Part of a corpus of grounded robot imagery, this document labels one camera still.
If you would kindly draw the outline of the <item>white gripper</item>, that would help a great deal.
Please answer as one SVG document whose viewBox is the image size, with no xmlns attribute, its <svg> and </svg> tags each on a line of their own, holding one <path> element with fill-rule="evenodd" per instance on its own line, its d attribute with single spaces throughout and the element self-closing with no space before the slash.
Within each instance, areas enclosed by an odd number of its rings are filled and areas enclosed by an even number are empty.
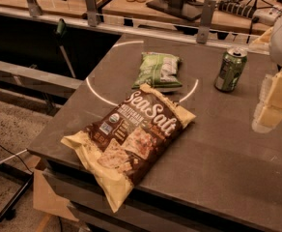
<svg viewBox="0 0 282 232">
<path fill-rule="evenodd" d="M 282 67 L 282 15 L 273 28 L 254 40 L 248 47 L 252 52 L 268 52 L 270 59 Z M 282 121 L 282 70 L 276 75 L 267 74 L 262 82 L 259 103 L 256 106 L 252 130 L 268 133 Z"/>
</svg>

